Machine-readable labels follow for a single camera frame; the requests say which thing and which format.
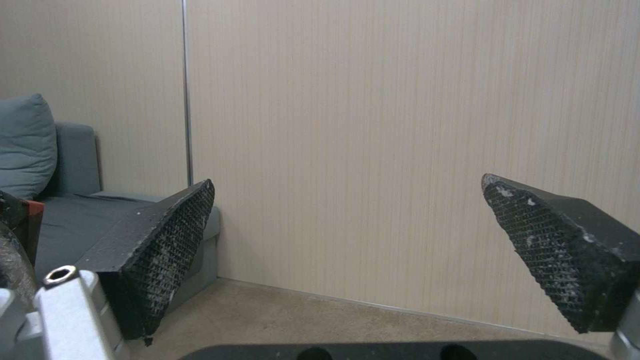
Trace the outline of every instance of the dust speck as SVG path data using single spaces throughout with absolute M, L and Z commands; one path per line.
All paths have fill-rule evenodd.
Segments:
M 503 188 L 501 186 L 497 186 L 495 189 L 498 190 L 500 195 L 502 195 L 504 197 L 512 197 L 513 196 L 513 193 L 511 191 L 509 191 L 509 190 L 507 190 L 507 189 L 505 189 L 505 188 Z

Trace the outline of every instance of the sofa cushion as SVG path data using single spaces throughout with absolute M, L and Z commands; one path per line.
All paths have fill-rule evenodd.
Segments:
M 46 197 L 36 255 L 36 278 L 62 265 L 73 265 L 130 210 L 149 205 L 134 199 L 91 195 Z
M 42 95 L 0 100 L 0 190 L 33 199 L 58 160 L 56 128 Z

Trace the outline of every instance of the wood grain wall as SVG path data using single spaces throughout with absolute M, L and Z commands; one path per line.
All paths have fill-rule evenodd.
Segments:
M 176 0 L 0 0 L 0 98 L 40 92 L 94 127 L 102 185 L 187 184 L 182 10 Z
M 220 274 L 578 337 L 498 227 L 494 172 L 640 231 L 640 2 L 189 0 Z

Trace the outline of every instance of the silver metal part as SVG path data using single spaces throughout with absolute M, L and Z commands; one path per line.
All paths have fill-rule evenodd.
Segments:
M 44 277 L 42 283 L 45 288 L 49 289 L 54 286 L 63 284 L 69 280 L 78 277 L 78 271 L 73 265 L 64 265 L 59 268 L 51 270 L 47 276 Z
M 79 277 L 69 280 L 71 272 L 77 273 L 76 268 L 63 269 L 52 288 L 40 289 L 35 296 L 47 358 L 115 360 L 87 286 Z
M 611 352 L 619 360 L 640 360 L 640 291 L 631 298 L 618 330 L 611 339 Z

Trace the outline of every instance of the gray pillow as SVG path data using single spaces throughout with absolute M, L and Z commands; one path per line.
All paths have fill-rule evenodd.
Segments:
M 58 160 L 56 127 L 40 94 L 0 100 L 0 190 L 33 199 Z

